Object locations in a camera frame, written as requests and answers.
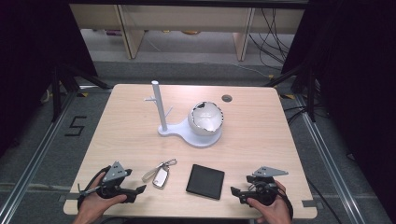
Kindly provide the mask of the black wallet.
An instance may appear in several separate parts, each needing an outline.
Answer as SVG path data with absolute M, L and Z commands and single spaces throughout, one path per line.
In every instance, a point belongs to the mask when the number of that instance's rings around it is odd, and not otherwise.
M 186 191 L 219 200 L 225 173 L 220 170 L 194 164 L 191 168 Z

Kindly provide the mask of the aluminium floor rail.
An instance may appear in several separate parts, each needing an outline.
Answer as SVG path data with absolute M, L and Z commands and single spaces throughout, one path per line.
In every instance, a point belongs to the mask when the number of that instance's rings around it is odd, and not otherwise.
M 23 173 L 14 184 L 5 202 L 0 207 L 0 224 L 8 224 L 13 218 L 25 192 L 29 188 L 29 184 L 49 151 L 50 144 L 53 142 L 55 135 L 59 131 L 68 108 L 73 103 L 76 96 L 77 94 L 75 92 L 66 94 L 64 101 L 61 103 L 61 112 L 55 119 L 50 121 L 45 134 L 40 139 L 39 145 L 35 148 L 35 153 L 24 167 Z
M 298 94 L 284 104 L 308 186 L 316 202 L 314 224 L 392 224 L 323 106 L 315 122 Z

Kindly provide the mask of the beige wooden desk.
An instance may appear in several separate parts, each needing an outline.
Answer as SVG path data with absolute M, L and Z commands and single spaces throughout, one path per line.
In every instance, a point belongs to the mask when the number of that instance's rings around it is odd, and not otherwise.
M 126 5 L 70 6 L 80 29 L 119 30 L 128 58 L 133 59 L 147 30 L 225 32 L 233 35 L 236 57 L 245 59 L 250 33 L 292 35 L 301 9 L 233 7 L 160 7 Z

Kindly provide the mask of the person's right hand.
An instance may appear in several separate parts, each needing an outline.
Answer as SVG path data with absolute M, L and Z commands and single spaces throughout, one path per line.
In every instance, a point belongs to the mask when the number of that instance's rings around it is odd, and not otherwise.
M 292 224 L 290 210 L 280 195 L 271 205 L 264 205 L 252 198 L 248 198 L 247 202 L 262 214 L 256 219 L 257 224 Z

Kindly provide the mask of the black metal stand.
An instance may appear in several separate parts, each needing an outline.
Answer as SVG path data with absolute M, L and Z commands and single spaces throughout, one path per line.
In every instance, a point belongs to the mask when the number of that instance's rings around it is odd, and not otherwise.
M 264 84 L 264 87 L 274 87 L 277 84 L 287 80 L 290 77 L 295 77 L 294 82 L 291 86 L 291 90 L 294 93 L 301 93 L 303 90 L 306 90 L 307 93 L 307 105 L 306 112 L 308 117 L 312 122 L 315 122 L 315 113 L 314 113 L 314 99 L 315 99 L 315 90 L 316 90 L 316 76 L 314 70 L 311 66 L 301 64 L 296 66 L 295 68 L 289 70 L 286 73 L 283 73 L 280 77 L 271 80 L 270 82 Z
M 80 86 L 76 81 L 76 77 L 82 77 L 89 81 L 91 84 L 103 89 L 110 90 L 111 86 L 101 81 L 98 77 L 89 75 L 82 70 L 66 64 L 59 63 L 54 67 L 52 72 L 52 100 L 53 100 L 53 116 L 52 120 L 55 121 L 62 113 L 62 100 L 61 100 L 61 87 L 63 85 L 67 92 L 77 93 Z

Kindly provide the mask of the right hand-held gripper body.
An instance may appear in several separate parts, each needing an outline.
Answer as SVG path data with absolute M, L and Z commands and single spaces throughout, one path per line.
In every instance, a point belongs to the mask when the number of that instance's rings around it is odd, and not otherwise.
M 287 171 L 262 166 L 252 173 L 256 179 L 254 183 L 249 183 L 250 186 L 247 190 L 247 197 L 253 198 L 264 205 L 271 205 L 275 201 L 278 193 L 278 186 L 274 177 L 287 174 Z

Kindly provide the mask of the person's left hand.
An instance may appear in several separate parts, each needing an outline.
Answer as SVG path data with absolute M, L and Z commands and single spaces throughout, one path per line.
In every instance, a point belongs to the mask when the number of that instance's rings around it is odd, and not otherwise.
M 108 208 L 115 204 L 123 203 L 126 199 L 126 195 L 104 199 L 94 192 L 83 200 L 74 220 L 96 221 Z

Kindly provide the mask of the white bowl with patterned rim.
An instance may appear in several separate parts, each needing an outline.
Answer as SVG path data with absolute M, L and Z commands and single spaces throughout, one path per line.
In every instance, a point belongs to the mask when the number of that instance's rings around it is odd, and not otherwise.
M 224 116 L 222 110 L 212 102 L 200 102 L 188 115 L 192 131 L 198 135 L 211 136 L 222 127 Z

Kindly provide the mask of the white stand with pole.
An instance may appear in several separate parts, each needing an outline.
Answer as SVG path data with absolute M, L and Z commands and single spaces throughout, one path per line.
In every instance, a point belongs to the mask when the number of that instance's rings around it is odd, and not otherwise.
M 170 124 L 166 121 L 167 115 L 172 111 L 169 109 L 167 112 L 163 109 L 163 98 L 160 90 L 160 84 L 157 80 L 151 81 L 151 86 L 154 95 L 147 99 L 147 102 L 153 102 L 159 114 L 160 126 L 158 128 L 158 134 L 160 136 L 178 136 L 183 139 L 188 145 L 197 148 L 206 148 L 215 145 L 222 135 L 221 129 L 214 135 L 202 136 L 194 133 L 188 123 L 188 115 L 178 124 Z

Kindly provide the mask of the dark curtain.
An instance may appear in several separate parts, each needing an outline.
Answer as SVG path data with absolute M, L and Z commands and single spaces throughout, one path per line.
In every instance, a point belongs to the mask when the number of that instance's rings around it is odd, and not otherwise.
M 303 61 L 338 2 L 316 76 L 339 133 L 396 223 L 396 0 L 308 0 L 283 70 Z
M 97 75 L 68 2 L 0 0 L 0 157 L 64 64 Z

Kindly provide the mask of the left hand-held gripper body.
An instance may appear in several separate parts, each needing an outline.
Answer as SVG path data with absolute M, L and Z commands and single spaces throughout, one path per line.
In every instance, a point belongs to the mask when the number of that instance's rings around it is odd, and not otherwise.
M 127 177 L 124 174 L 125 170 L 126 169 L 124 169 L 118 161 L 115 161 L 112 165 L 108 165 L 100 170 L 92 178 L 85 189 L 78 190 L 78 202 L 82 203 L 87 196 L 96 192 L 104 199 L 110 199 L 118 195 L 126 195 L 127 199 L 124 203 L 133 203 L 137 197 L 134 195 L 134 189 L 123 189 L 120 186 L 123 180 Z M 92 188 L 92 183 L 101 173 L 104 173 L 105 175 L 99 180 L 99 183 Z

